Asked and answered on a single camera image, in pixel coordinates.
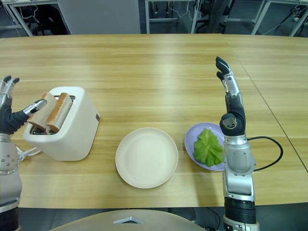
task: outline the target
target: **robotic arm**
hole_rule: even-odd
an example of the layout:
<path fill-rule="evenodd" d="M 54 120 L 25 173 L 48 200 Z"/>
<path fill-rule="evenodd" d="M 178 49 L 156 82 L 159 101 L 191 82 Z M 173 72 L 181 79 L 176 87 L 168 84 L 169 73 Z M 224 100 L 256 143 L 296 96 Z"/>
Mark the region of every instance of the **robotic arm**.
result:
<path fill-rule="evenodd" d="M 245 134 L 245 112 L 238 83 L 228 64 L 216 58 L 217 77 L 226 91 L 227 113 L 220 120 L 225 135 L 223 189 L 224 228 L 227 231 L 259 231 L 256 220 L 255 190 L 252 173 L 256 161 Z"/>
<path fill-rule="evenodd" d="M 12 113 L 11 93 L 19 78 L 7 76 L 0 82 L 0 230 L 18 229 L 18 205 L 22 183 L 19 177 L 19 159 L 11 135 L 32 114 L 44 107 L 46 100 L 35 101 L 22 111 Z"/>

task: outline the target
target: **green food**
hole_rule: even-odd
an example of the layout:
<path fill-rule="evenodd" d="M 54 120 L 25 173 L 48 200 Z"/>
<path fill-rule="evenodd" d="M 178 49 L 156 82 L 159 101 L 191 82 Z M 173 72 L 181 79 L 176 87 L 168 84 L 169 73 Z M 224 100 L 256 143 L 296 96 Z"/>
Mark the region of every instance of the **green food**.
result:
<path fill-rule="evenodd" d="M 204 129 L 198 136 L 198 141 L 194 144 L 193 156 L 197 161 L 206 166 L 218 165 L 223 162 L 222 151 L 217 136 L 211 130 Z"/>

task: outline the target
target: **metal frame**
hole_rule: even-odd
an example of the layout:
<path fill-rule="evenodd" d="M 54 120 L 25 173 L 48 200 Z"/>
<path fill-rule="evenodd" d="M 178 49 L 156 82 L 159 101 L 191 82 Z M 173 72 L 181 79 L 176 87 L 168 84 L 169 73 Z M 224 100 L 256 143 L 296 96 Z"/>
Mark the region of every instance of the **metal frame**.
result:
<path fill-rule="evenodd" d="M 256 14 L 256 17 L 254 19 L 229 18 L 229 15 L 226 15 L 224 22 L 225 23 L 226 22 L 252 22 L 252 23 L 256 23 L 256 21 L 258 20 L 258 18 L 260 16 L 261 10 L 262 10 L 262 8 L 264 6 L 264 3 L 265 3 L 265 0 L 262 0 L 261 5 L 259 7 L 259 10 L 258 10 L 258 12 Z"/>
<path fill-rule="evenodd" d="M 5 5 L 5 4 L 3 4 L 3 7 L 5 8 L 5 11 L 9 14 L 9 16 L 12 18 L 12 21 L 13 21 L 14 23 L 16 23 L 16 25 L 12 25 L 12 26 L 0 26 L 0 30 L 17 29 L 17 28 L 20 29 L 20 28 L 22 28 L 22 26 L 18 23 L 18 21 L 17 21 L 15 15 L 14 15 L 13 12 L 11 11 L 11 9 L 10 9 L 7 5 Z"/>
<path fill-rule="evenodd" d="M 28 28 L 28 26 L 26 25 L 26 23 L 22 19 L 20 13 L 16 10 L 16 7 L 45 5 L 45 4 L 58 4 L 58 1 L 57 0 L 34 0 L 34 1 L 29 1 L 29 0 L 16 0 L 16 1 L 3 0 L 2 3 L 5 7 L 8 7 L 10 9 L 10 11 L 12 12 L 13 18 L 15 18 L 18 21 L 18 23 L 20 24 L 18 28 L 23 28 L 29 36 L 33 36 L 31 30 Z"/>
<path fill-rule="evenodd" d="M 146 33 L 150 33 L 150 22 L 175 22 L 178 21 L 178 18 L 150 18 L 149 16 L 149 2 L 151 1 L 167 1 L 167 0 L 145 0 L 145 22 L 146 22 Z M 174 0 L 174 1 L 195 1 L 195 0 Z M 191 28 L 191 34 L 194 33 L 195 28 L 196 28 L 196 22 L 197 22 L 197 4 L 194 6 L 194 11 L 193 11 L 193 19 L 192 19 L 192 28 Z"/>
<path fill-rule="evenodd" d="M 252 35 L 255 35 L 256 32 L 259 29 L 260 24 L 263 21 L 263 18 L 266 14 L 266 12 L 269 9 L 269 6 L 272 3 L 281 3 L 281 4 L 298 4 L 298 5 L 308 5 L 308 1 L 298 1 L 298 0 L 266 0 L 265 6 L 263 8 L 263 10 L 260 13 L 260 17 L 258 18 L 253 31 L 251 32 Z M 294 34 L 298 31 L 298 29 L 300 28 L 300 26 L 304 23 L 305 18 L 308 16 L 308 9 L 306 10 L 306 12 L 304 13 L 303 17 L 301 18 L 301 20 L 297 23 L 296 27 L 292 30 L 291 34 L 289 35 L 290 37 L 293 37 Z"/>

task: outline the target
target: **purple plate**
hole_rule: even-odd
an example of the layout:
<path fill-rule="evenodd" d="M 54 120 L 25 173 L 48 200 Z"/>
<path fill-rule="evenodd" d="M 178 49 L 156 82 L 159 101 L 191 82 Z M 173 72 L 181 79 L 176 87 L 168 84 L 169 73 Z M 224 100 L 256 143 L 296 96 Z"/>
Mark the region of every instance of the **purple plate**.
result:
<path fill-rule="evenodd" d="M 213 165 L 211 167 L 206 166 L 204 164 L 202 164 L 201 162 L 195 160 L 194 156 L 193 156 L 193 152 L 194 152 L 194 147 L 193 147 L 193 143 L 195 143 L 198 140 L 198 135 L 203 132 L 204 129 L 209 129 L 213 132 L 213 134 L 215 136 L 217 136 L 218 141 L 220 143 L 221 146 L 223 146 L 223 141 L 224 141 L 224 135 L 220 129 L 220 126 L 217 124 L 212 124 L 212 123 L 200 123 L 200 124 L 195 124 L 194 126 L 192 126 L 188 132 L 185 135 L 185 148 L 186 151 L 188 153 L 188 155 L 191 157 L 191 159 L 197 163 L 198 165 L 200 165 L 201 167 L 204 167 L 206 169 L 212 170 L 212 171 L 223 171 L 225 169 L 225 166 L 223 163 L 219 164 L 219 165 Z"/>

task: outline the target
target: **empty plate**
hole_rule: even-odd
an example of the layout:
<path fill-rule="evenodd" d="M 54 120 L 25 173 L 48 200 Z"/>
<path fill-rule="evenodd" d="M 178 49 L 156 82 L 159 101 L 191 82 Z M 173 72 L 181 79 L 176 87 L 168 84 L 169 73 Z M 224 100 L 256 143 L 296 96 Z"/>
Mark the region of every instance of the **empty plate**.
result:
<path fill-rule="evenodd" d="M 188 132 L 185 135 L 185 148 L 186 151 L 188 153 L 188 155 L 190 156 L 190 158 L 197 163 L 198 165 L 200 165 L 201 167 L 204 167 L 206 169 L 209 170 L 213 170 L 213 171 L 223 171 L 225 169 L 225 166 L 223 163 L 219 164 L 219 165 L 213 165 L 213 166 L 206 166 L 203 163 L 195 160 L 194 156 L 193 156 L 193 152 L 194 152 L 194 146 L 193 144 L 198 140 L 198 135 L 203 132 L 204 129 L 209 129 L 213 132 L 213 134 L 215 136 L 217 136 L 218 141 L 220 143 L 221 146 L 223 146 L 223 141 L 225 140 L 225 136 L 222 133 L 220 126 L 217 124 L 212 124 L 212 123 L 200 123 L 200 124 L 195 124 L 194 126 L 192 126 Z"/>
<path fill-rule="evenodd" d="M 115 165 L 128 184 L 143 189 L 165 183 L 178 164 L 178 150 L 172 138 L 156 128 L 141 128 L 119 144 Z"/>

